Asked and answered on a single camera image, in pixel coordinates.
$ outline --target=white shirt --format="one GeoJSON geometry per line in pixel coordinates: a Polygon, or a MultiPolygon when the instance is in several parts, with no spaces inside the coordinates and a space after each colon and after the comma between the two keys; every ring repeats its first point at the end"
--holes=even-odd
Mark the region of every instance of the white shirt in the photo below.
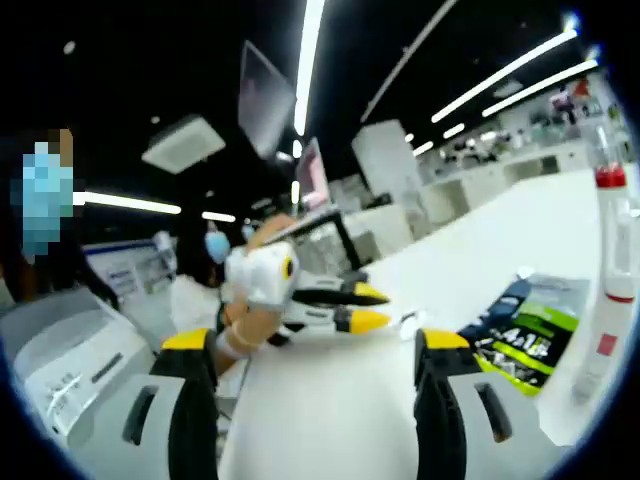
{"type": "Polygon", "coordinates": [[[217,288],[200,285],[188,275],[178,275],[169,288],[171,320],[178,332],[216,328],[221,305],[217,288]]]}

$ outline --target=computer screen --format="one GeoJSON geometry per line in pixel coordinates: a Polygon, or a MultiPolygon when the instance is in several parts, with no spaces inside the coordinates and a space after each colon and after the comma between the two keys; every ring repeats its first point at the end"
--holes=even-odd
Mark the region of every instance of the computer screen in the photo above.
{"type": "Polygon", "coordinates": [[[292,123],[295,102],[294,88],[251,42],[245,42],[238,123],[260,158],[273,158],[284,129],[292,123]]]}
{"type": "Polygon", "coordinates": [[[309,210],[329,203],[329,182],[315,137],[302,151],[296,167],[296,179],[300,183],[300,201],[309,210]]]}

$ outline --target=red cap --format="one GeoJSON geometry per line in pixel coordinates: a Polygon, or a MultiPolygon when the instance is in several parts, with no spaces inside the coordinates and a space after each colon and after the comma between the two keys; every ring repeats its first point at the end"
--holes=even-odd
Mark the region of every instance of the red cap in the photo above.
{"type": "Polygon", "coordinates": [[[598,188],[620,188],[627,185],[624,168],[619,163],[596,169],[596,185],[598,188]]]}

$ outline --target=person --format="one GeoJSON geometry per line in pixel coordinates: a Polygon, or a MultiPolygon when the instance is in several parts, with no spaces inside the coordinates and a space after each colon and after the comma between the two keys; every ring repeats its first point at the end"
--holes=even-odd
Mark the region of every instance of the person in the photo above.
{"type": "Polygon", "coordinates": [[[80,284],[119,308],[116,294],[87,261],[73,210],[71,131],[34,129],[2,139],[0,265],[14,302],[80,284]],[[39,186],[43,180],[47,191],[39,186]]]}
{"type": "MultiPolygon", "coordinates": [[[[270,218],[242,247],[245,254],[293,223],[284,214],[270,218]]],[[[202,223],[185,229],[178,236],[178,271],[169,292],[171,318],[178,332],[218,331],[214,359],[218,375],[249,356],[280,326],[277,313],[249,309],[241,298],[223,301],[230,298],[230,286],[224,283],[224,262],[230,250],[226,235],[213,224],[208,229],[202,223]]]]}

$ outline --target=black ceiling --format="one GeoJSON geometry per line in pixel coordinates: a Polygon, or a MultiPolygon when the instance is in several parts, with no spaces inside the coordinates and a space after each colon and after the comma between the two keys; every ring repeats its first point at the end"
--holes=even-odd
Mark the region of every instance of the black ceiling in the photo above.
{"type": "MultiPolygon", "coordinates": [[[[327,0],[311,83],[305,138],[317,136],[330,179],[358,172],[350,142],[367,103],[441,1],[327,0]]],[[[237,125],[242,43],[250,39],[295,85],[304,1],[56,2],[2,20],[7,129],[69,125],[76,175],[88,190],[177,203],[244,218],[249,206],[286,191],[291,166],[259,160],[237,125]],[[76,42],[73,54],[63,46],[76,42]],[[140,159],[149,138],[202,114],[227,148],[173,176],[140,159]],[[153,125],[151,117],[161,121],[153,125]],[[205,193],[215,194],[206,198],[205,193]]],[[[460,0],[417,51],[368,123],[399,119],[414,145],[493,103],[477,97],[437,125],[431,115],[509,61],[562,30],[550,0],[460,0]]],[[[517,72],[524,85],[583,58],[574,40],[517,72]]],[[[281,148],[296,138],[286,132],[281,148]]],[[[140,237],[166,216],[87,207],[90,240],[140,237]]]]}

